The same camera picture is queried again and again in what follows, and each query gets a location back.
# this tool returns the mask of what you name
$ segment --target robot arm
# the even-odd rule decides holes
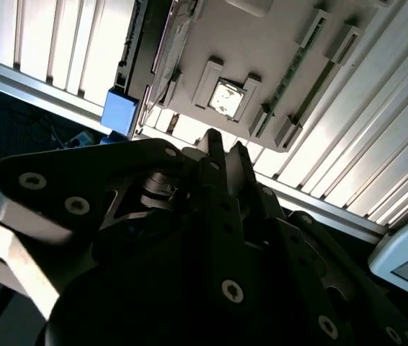
[[[408,345],[408,321],[246,148],[148,139],[0,161],[0,283],[46,345]]]

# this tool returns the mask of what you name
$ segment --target bolt head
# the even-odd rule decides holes
[[[225,280],[221,284],[223,295],[233,303],[241,303],[244,299],[244,292],[241,286],[233,280]]]

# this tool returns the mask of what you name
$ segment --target blue box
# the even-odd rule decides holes
[[[138,100],[111,89],[106,96],[101,124],[128,136],[130,129],[136,125],[134,122],[137,106]]]

